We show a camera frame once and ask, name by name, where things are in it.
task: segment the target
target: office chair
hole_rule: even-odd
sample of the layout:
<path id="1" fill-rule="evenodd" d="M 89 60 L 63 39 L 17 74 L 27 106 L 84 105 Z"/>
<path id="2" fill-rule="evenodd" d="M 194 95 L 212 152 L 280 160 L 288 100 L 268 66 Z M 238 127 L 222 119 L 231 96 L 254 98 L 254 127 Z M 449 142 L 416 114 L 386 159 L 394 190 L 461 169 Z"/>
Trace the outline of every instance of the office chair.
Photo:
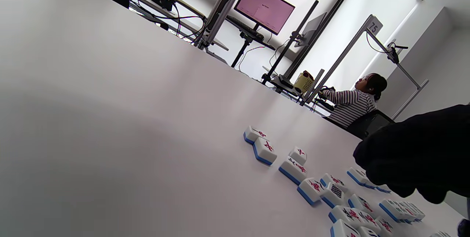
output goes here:
<path id="1" fill-rule="evenodd" d="M 393 123 L 395 122 L 380 110 L 373 110 L 353 121 L 346 131 L 364 140 L 380 128 Z"/>

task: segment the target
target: black and white striped shirt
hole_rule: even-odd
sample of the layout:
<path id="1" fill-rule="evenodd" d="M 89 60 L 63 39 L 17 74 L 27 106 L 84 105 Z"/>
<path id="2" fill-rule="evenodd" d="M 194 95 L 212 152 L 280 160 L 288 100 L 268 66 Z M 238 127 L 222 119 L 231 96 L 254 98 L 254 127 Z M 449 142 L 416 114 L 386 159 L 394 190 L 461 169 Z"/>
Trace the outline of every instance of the black and white striped shirt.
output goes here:
<path id="1" fill-rule="evenodd" d="M 322 94 L 337 105 L 328 118 L 345 128 L 362 115 L 377 109 L 374 96 L 360 90 L 324 90 Z"/>

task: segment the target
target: white tabletop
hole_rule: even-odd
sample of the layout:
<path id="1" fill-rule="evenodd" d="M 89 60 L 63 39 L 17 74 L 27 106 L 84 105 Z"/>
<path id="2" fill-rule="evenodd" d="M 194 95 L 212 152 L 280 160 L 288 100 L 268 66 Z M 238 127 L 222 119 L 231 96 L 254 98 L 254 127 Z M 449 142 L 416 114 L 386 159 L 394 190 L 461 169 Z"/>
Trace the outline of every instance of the white tabletop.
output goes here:
<path id="1" fill-rule="evenodd" d="M 309 175 L 359 187 L 359 140 L 109 0 L 2 0 L 0 229 L 4 236 L 327 237 L 277 168 L 295 146 Z M 242 138 L 272 136 L 272 167 Z M 448 205 L 397 236 L 456 236 Z"/>

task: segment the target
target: woman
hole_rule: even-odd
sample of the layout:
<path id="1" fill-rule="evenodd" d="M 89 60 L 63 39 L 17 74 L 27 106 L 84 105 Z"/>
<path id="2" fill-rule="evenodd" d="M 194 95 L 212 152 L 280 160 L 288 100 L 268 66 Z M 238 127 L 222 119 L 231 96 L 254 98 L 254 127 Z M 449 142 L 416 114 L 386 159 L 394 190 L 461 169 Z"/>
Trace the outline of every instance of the woman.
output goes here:
<path id="1" fill-rule="evenodd" d="M 354 87 L 356 90 L 320 92 L 337 105 L 328 119 L 344 128 L 362 115 L 377 109 L 376 102 L 387 88 L 387 80 L 374 73 L 359 79 Z"/>

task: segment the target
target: pink screen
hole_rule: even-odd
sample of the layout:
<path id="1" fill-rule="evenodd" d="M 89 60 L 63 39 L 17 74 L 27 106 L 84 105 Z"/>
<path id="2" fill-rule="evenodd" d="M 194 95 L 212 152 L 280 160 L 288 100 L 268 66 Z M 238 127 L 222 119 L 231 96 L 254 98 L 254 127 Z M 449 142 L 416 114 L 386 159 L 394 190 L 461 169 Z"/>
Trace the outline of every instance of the pink screen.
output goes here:
<path id="1" fill-rule="evenodd" d="M 294 6 L 282 0 L 240 0 L 236 9 L 277 34 L 294 11 Z"/>

